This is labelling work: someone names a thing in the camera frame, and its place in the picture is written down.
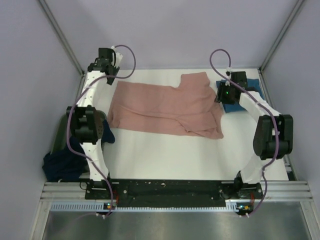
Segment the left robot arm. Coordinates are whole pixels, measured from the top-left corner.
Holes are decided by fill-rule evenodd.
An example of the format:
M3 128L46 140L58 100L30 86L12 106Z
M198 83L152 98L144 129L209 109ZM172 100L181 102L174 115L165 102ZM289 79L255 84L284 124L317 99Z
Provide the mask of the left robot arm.
M89 179L100 182L96 186L96 192L105 199L113 194L114 187L105 181L109 170L104 163L102 150L101 138L104 125L100 112L96 110L96 105L103 85L113 83L114 76L120 69L119 62L122 58L122 54L116 52L114 46L99 48L98 57L87 68L79 97L75 104L66 110L67 137L76 138L81 150L73 148L69 139L67 139L67 147L72 153L87 160Z

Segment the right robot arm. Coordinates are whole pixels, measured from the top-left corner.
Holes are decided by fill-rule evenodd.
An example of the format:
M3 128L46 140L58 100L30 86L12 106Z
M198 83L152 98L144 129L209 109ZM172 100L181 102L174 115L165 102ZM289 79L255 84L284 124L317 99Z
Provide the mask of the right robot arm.
M239 182L233 192L245 198L252 191L251 184L260 182L266 169L276 160L293 150L293 117L281 114L265 101L259 91L248 86L245 71L226 72L227 80L221 81L215 101L223 105L240 105L256 122L252 141L254 154L248 164L239 171Z

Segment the pink t shirt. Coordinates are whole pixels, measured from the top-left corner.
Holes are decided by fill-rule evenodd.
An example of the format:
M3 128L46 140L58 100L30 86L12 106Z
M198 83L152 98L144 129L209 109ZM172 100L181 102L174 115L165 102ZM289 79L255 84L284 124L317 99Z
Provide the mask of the pink t shirt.
M218 140L223 110L215 98L206 72L182 74L177 87L119 81L107 121L111 128Z

